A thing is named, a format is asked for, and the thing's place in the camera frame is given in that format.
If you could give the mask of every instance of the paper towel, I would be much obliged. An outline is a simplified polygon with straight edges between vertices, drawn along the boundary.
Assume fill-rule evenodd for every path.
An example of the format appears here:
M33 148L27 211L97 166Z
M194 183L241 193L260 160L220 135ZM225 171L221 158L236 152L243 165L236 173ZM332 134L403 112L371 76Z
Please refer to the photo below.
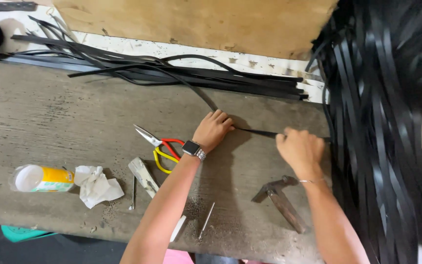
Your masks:
M91 209L102 201L112 201L124 195L117 179L108 179L101 166L79 166L74 173L74 183L81 187L79 198Z

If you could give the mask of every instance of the right hand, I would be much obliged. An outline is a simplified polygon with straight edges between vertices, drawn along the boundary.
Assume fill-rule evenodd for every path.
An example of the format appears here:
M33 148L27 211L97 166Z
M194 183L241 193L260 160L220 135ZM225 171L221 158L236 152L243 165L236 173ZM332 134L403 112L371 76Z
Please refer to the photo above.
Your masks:
M235 129L233 124L223 111L209 112L196 129L192 141L200 144L204 153L208 154L224 139L227 132Z
M309 134L307 130L299 131L290 127L284 129L284 133L276 136L276 147L299 180L323 178L320 160L325 148L324 140Z

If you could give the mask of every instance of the workbench surface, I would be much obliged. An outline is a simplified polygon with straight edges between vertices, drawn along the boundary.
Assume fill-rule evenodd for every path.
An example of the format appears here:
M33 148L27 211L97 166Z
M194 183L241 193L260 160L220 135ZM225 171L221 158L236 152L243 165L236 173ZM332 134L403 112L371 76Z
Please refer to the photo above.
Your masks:
M136 208L128 210L133 179L128 163L139 156L158 182L166 177L154 165L153 146L133 124L157 137L185 141L210 109L185 86L141 87L118 78L67 74L0 63L0 224L127 242L151 200L137 184ZM203 90L240 127L281 132L290 125L328 136L320 104ZM103 166L125 195L88 209L79 199L79 188L69 193L10 191L11 173L25 164L69 170ZM231 132L197 173L184 210L187 220L169 248L270 263L322 263L312 230L299 235L269 199L250 201L263 184L282 175L294 173L273 139ZM312 226L302 186L284 192Z

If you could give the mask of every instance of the red scissor handle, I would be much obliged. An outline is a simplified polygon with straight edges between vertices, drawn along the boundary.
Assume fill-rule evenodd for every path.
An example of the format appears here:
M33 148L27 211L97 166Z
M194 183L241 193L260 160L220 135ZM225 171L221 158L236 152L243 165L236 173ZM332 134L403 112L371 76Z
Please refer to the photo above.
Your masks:
M172 156L174 158L176 158L177 160L180 160L180 156L177 153L175 153L175 151L173 150L173 148L167 142L176 142L176 143L179 143L182 146L185 143L183 141L181 141L181 140L178 140L178 139L161 139L161 140L162 140L162 144L169 149L170 153L172 153Z

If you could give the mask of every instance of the yellow label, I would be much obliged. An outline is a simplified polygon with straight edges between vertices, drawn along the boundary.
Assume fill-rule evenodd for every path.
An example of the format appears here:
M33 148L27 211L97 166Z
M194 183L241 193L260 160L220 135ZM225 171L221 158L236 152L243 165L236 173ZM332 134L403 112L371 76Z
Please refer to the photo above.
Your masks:
M74 173L61 169L42 167L43 179L47 182L74 183Z

